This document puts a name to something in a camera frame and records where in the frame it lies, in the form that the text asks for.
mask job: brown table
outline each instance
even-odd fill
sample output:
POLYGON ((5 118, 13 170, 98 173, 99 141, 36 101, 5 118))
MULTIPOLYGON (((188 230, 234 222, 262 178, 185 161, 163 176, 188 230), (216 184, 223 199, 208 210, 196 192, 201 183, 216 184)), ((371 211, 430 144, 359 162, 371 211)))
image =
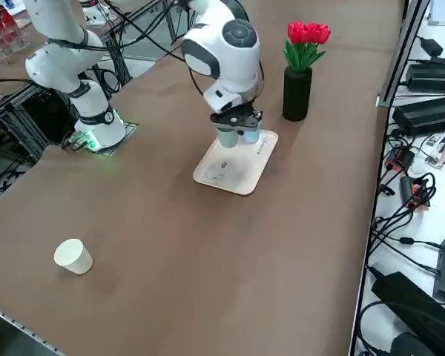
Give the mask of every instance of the brown table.
POLYGON ((48 148, 0 199, 0 309, 64 353, 347 353, 386 118, 375 97, 401 3, 244 4, 262 42, 259 107, 280 136, 251 196, 192 180, 210 110, 164 58, 114 97, 140 123, 115 156, 48 148), (280 117, 296 19, 333 30, 301 123, 280 117), (53 263, 70 237, 95 260, 82 277, 53 263))

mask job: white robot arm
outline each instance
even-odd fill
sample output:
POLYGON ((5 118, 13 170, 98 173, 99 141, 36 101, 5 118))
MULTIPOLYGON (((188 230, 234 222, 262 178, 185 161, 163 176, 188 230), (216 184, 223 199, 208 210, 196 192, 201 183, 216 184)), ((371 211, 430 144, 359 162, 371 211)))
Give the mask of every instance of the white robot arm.
POLYGON ((99 37, 78 25, 69 0, 24 0, 24 5, 36 30, 49 38, 48 44, 26 60, 30 78, 70 97, 80 116, 75 129, 86 133, 89 149, 99 151, 122 141, 125 126, 101 87, 78 77, 96 64, 103 52, 60 45, 70 42, 102 47, 99 37))
POLYGON ((182 5, 197 12, 181 47, 185 61, 192 70, 216 79, 204 92, 215 112, 211 122, 218 128, 257 130, 261 112, 252 107, 260 83, 257 31, 245 19, 236 19, 220 0, 190 0, 182 5))
MULTIPOLYGON (((96 4, 95 0, 80 1, 89 2, 90 6, 96 4)), ((137 1, 112 2, 125 5, 137 1)), ((102 58, 102 52, 79 47, 102 47, 99 37, 78 25, 69 0, 24 0, 24 5, 35 28, 50 42, 27 59, 30 77, 70 97, 80 115, 75 129, 88 133, 93 141, 92 151, 120 142, 125 126, 104 92, 97 83, 78 78, 79 73, 102 58)), ((252 107, 260 83, 257 31, 241 19, 245 17, 242 8, 230 9, 220 0, 179 0, 179 5, 197 13, 195 25, 182 42, 185 61, 190 69, 216 79, 204 92, 206 102, 214 110, 212 124, 227 130, 256 131, 262 119, 262 113, 252 107)))

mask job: wire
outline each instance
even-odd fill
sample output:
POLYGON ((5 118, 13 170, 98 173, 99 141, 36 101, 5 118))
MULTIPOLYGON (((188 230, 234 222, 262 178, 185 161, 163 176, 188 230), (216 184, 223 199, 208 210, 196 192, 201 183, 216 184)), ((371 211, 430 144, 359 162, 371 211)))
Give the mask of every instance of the wire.
MULTIPOLYGON (((138 41, 146 38, 148 39, 148 41, 150 41, 151 43, 153 43, 154 45, 156 45, 160 50, 162 50, 163 52, 167 53, 169 56, 174 57, 175 59, 178 59, 181 62, 185 62, 185 60, 181 57, 175 56, 173 53, 169 52, 168 50, 166 50, 164 47, 162 47, 160 44, 158 44, 157 42, 155 42, 148 34, 152 33, 156 27, 160 24, 160 22, 163 20, 163 18, 166 16, 167 13, 170 12, 171 8, 174 6, 176 0, 173 0, 170 4, 170 6, 168 6, 168 8, 165 11, 162 11, 158 16, 155 17, 155 19, 148 25, 147 30, 142 30, 139 26, 137 26, 132 20, 130 20, 121 10, 119 10, 118 8, 116 8, 114 5, 112 5, 109 0, 104 0, 104 2, 117 14, 119 15, 124 21, 127 21, 132 27, 134 27, 136 30, 138 30, 142 35, 138 36, 134 41, 124 44, 122 46, 119 46, 119 48, 125 48, 128 47, 129 45, 134 45, 135 43, 137 43, 138 41)), ((85 49, 88 50, 105 50, 108 51, 109 48, 104 48, 104 47, 94 47, 94 46, 85 46, 85 49)))
POLYGON ((378 234, 378 235, 385 236, 386 239, 389 239, 389 240, 392 240, 392 241, 397 241, 398 243, 401 243, 402 245, 414 245, 415 243, 419 243, 419 244, 431 246, 431 247, 434 247, 434 248, 438 248, 439 250, 444 249, 442 247, 442 245, 439 245, 437 243, 431 243, 430 241, 417 241, 417 240, 412 239, 411 237, 401 237, 399 239, 396 239, 394 237, 389 236, 388 234, 380 233, 377 230, 374 230, 373 232, 378 234))
POLYGON ((112 70, 108 70, 108 69, 104 69, 104 68, 90 68, 90 69, 94 71, 96 76, 97 76, 97 73, 100 72, 100 77, 98 77, 99 83, 102 86, 102 89, 104 89, 108 93, 117 94, 120 91, 120 89, 122 89, 122 83, 120 82, 119 77, 112 70), (115 79, 117 81, 117 85, 114 88, 112 88, 108 84, 107 80, 105 80, 106 73, 110 73, 115 77, 115 79))
POLYGON ((179 32, 179 23, 181 22, 181 14, 183 13, 183 9, 179 9, 179 15, 178 15, 178 25, 177 25, 177 30, 175 31, 175 33, 177 34, 177 36, 178 36, 178 32, 179 32))
POLYGON ((23 82, 23 83, 27 83, 27 84, 31 84, 31 85, 36 85, 40 88, 44 88, 42 87, 40 84, 35 83, 33 80, 31 79, 19 79, 19 78, 0 78, 0 83, 5 83, 5 82, 23 82))
POLYGON ((0 173, 0 195, 2 195, 20 176, 24 174, 24 172, 18 172, 16 170, 22 163, 23 160, 19 162, 15 159, 3 172, 0 173), (8 182, 10 178, 14 178, 12 183, 8 182))
POLYGON ((417 314, 419 314, 419 315, 422 315, 423 317, 426 317, 426 318, 428 318, 428 319, 430 319, 432 322, 434 322, 434 323, 436 323, 436 324, 438 324, 438 325, 442 325, 443 327, 445 327, 445 322, 444 321, 442 321, 442 320, 439 320, 438 318, 436 318, 436 317, 433 317, 431 314, 429 314, 429 313, 426 313, 426 312, 424 312, 424 311, 422 311, 422 310, 420 310, 420 309, 417 309, 417 308, 414 308, 414 307, 411 307, 411 306, 408 306, 408 305, 406 305, 406 304, 402 304, 402 303, 391 303, 391 302, 383 302, 382 300, 378 300, 378 301, 376 301, 376 302, 372 302, 372 303, 370 303, 370 304, 368 304, 367 306, 365 306, 364 308, 363 308, 363 310, 361 310, 361 312, 360 312, 360 314, 359 314, 359 317, 358 317, 358 333, 359 334, 361 334, 362 335, 362 333, 361 333, 361 320, 363 319, 363 316, 365 315, 365 313, 370 309, 370 308, 372 308, 372 307, 374 307, 374 306, 379 306, 379 305, 382 305, 382 304, 384 304, 385 306, 387 306, 387 307, 390 307, 390 306, 397 306, 397 307, 401 307, 401 308, 404 308, 404 309, 406 309, 406 310, 410 310, 411 312, 415 312, 415 313, 417 313, 417 314))
MULTIPOLYGON (((431 179, 432 179, 431 186, 426 188, 426 190, 428 191, 428 195, 425 198, 423 198, 420 202, 418 202, 418 204, 414 208, 408 208, 407 211, 410 214, 406 214, 406 215, 399 214, 403 208, 406 208, 408 206, 408 204, 410 203, 410 201, 414 197, 414 194, 412 194, 410 196, 410 198, 403 205, 401 205, 400 208, 392 216, 390 216, 389 218, 385 219, 386 222, 384 223, 383 227, 379 230, 380 233, 382 233, 382 234, 386 233, 386 235, 390 235, 395 230, 397 230, 397 229, 407 225, 408 223, 410 223, 410 221, 412 221, 413 213, 414 213, 415 209, 417 209, 419 206, 422 206, 426 202, 430 201, 434 197, 435 193, 437 192, 437 188, 435 187, 435 176, 432 173, 430 173, 430 172, 426 173, 423 176, 420 176, 420 177, 416 178, 416 180, 420 180, 421 181, 421 180, 424 180, 426 177, 431 177, 431 179), (389 228, 391 228, 393 225, 399 223, 405 216, 408 216, 408 215, 409 215, 409 219, 408 219, 407 222, 405 222, 404 224, 399 225, 399 226, 393 228, 392 230, 388 231, 389 228)), ((386 239, 386 237, 383 237, 383 238, 379 239, 380 242, 377 245, 372 246, 372 248, 369 250, 369 253, 367 255, 368 258, 374 253, 374 251, 380 246, 380 244, 384 242, 385 239, 386 239)))
POLYGON ((193 84, 194 84, 194 87, 196 88, 196 90, 198 90, 198 93, 200 93, 201 96, 204 96, 204 94, 202 93, 200 87, 199 87, 198 84, 196 83, 196 80, 194 79, 192 69, 191 69, 190 67, 188 67, 188 70, 190 71, 190 77, 191 77, 191 81, 192 81, 193 84))
POLYGON ((387 247, 389 247, 391 250, 393 250, 394 252, 396 252, 397 254, 399 254, 400 256, 404 257, 406 260, 410 261, 411 263, 415 264, 417 267, 422 268, 424 271, 430 272, 432 274, 435 274, 436 276, 440 275, 440 271, 436 268, 433 267, 429 267, 426 266, 422 263, 417 262, 416 260, 412 259, 411 257, 407 256, 406 254, 404 254, 403 252, 397 250, 395 247, 392 247, 390 244, 388 244, 385 240, 382 240, 381 238, 377 237, 376 238, 383 243, 384 245, 386 245, 387 247))

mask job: paper cup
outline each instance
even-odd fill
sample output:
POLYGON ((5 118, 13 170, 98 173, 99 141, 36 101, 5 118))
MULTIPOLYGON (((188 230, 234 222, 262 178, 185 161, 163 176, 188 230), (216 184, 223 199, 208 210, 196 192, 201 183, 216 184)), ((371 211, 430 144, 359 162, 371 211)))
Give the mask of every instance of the paper cup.
POLYGON ((54 252, 54 262, 75 274, 84 274, 92 267, 93 260, 81 240, 64 241, 54 252))

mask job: black vase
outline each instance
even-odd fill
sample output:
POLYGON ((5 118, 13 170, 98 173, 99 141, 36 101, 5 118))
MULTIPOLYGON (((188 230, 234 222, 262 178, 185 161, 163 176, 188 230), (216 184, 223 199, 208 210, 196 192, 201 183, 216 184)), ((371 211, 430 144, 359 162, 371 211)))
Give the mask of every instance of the black vase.
POLYGON ((283 78, 283 117, 290 121, 302 121, 309 113, 312 69, 293 72, 285 68, 283 78))

